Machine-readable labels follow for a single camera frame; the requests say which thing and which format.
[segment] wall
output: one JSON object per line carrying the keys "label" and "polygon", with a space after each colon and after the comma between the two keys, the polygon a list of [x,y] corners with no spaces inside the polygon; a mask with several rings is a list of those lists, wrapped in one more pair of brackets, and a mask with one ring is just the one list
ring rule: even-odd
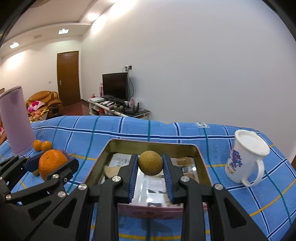
{"label": "wall", "polygon": [[78,50],[80,54],[81,42],[81,36],[50,39],[25,46],[2,57],[0,87],[7,90],[21,85],[25,101],[38,91],[58,92],[57,53]]}
{"label": "wall", "polygon": [[296,43],[263,1],[119,4],[83,36],[84,99],[99,93],[102,74],[132,65],[150,119],[255,128],[293,159]]}

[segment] red floor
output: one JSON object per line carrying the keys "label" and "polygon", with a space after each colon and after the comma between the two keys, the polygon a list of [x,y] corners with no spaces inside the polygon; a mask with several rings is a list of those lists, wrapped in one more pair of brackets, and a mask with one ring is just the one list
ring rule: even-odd
{"label": "red floor", "polygon": [[85,102],[64,107],[63,115],[89,115],[89,107]]}

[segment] ceiling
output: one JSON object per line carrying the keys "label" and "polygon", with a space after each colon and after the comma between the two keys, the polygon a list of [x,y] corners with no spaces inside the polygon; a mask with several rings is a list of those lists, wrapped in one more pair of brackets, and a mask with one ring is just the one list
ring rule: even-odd
{"label": "ceiling", "polygon": [[[83,35],[95,20],[89,14],[99,16],[116,0],[37,0],[16,22],[4,44],[0,48],[0,57],[13,53],[29,44],[68,36]],[[67,34],[59,35],[61,29],[69,29]],[[14,42],[19,47],[11,49]]]}

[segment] triangular cutout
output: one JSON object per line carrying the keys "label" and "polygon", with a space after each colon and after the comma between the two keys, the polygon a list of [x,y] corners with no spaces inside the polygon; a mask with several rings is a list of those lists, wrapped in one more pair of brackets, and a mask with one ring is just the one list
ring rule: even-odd
{"label": "triangular cutout", "polygon": [[240,212],[235,208],[235,206],[227,199],[224,199],[228,219],[230,222],[230,226],[235,229],[240,226],[244,226],[247,224],[246,220],[240,214]]}
{"label": "triangular cutout", "polygon": [[47,209],[50,206],[51,203],[52,203],[51,201],[48,201],[48,202],[42,203],[36,207],[30,208],[28,210],[28,213],[30,215],[30,219],[32,221],[34,221],[45,209]]}
{"label": "triangular cutout", "polygon": [[77,199],[72,199],[67,206],[56,216],[54,225],[68,228],[70,226],[71,218],[75,209]]}

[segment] mug handle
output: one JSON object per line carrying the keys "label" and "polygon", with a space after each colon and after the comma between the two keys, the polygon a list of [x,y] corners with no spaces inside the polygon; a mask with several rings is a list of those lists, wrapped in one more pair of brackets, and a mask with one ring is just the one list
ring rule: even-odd
{"label": "mug handle", "polygon": [[257,165],[258,165],[258,175],[255,179],[255,181],[251,184],[246,178],[242,179],[242,183],[246,186],[246,187],[251,187],[251,186],[255,186],[257,185],[262,177],[264,176],[264,164],[263,164],[263,160],[262,159],[258,159],[256,161]]}

